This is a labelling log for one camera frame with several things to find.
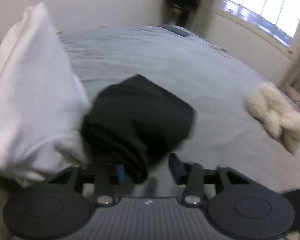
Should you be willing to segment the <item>white plush dog toy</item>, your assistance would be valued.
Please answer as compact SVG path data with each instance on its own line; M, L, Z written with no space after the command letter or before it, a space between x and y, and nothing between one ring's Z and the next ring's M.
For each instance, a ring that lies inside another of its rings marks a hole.
M300 112L273 83L259 84L245 98L245 107L272 138L281 139L288 152L296 152L300 147Z

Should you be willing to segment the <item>window with white frame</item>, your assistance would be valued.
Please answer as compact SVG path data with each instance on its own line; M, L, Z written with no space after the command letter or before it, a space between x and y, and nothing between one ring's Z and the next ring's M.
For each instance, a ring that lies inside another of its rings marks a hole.
M300 0L221 0L214 13L248 29L289 59L296 58Z

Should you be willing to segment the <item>dark tablet on bed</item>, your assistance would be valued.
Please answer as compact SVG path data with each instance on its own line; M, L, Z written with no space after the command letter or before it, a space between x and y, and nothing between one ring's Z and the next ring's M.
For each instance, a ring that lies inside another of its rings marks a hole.
M179 29L177 27L169 25L169 24L162 24L159 27L164 28L164 29L166 29L166 30L168 30L168 31L170 31L174 34L177 34L177 35L181 36L181 37L188 37L188 36L191 35L191 33L187 32L187 31L184 31L183 29Z

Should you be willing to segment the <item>white pillow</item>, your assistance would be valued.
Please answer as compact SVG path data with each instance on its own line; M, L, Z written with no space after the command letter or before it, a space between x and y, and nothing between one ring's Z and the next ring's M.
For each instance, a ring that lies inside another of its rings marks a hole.
M0 44L0 176L28 187L89 164L89 108L45 4L26 8Z

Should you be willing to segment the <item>left grey curtain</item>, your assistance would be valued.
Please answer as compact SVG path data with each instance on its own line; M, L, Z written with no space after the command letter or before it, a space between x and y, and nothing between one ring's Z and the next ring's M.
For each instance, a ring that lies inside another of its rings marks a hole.
M222 0L201 0L198 8L192 13L189 23L190 31L205 37L209 28L213 13L221 5Z

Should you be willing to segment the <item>grey bed sheet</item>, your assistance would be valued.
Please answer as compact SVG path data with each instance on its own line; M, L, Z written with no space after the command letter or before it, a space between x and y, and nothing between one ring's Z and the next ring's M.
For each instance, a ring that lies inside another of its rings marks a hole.
M245 110L244 98L264 77L191 34L159 27L115 28L60 35L72 67L89 98L109 85L142 74L197 111L184 160L207 168L228 165L279 193L300 189L296 155L264 131ZM203 215L175 201L181 190L167 161L140 186L119 189L119 208L102 210L74 239L225 239Z

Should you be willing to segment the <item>folded black garment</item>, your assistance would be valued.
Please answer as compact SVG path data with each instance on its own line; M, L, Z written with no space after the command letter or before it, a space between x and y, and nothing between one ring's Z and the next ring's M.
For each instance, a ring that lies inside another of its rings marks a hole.
M81 134L95 163L123 165L141 184L151 166L188 138L195 115L188 103L135 75L97 95Z

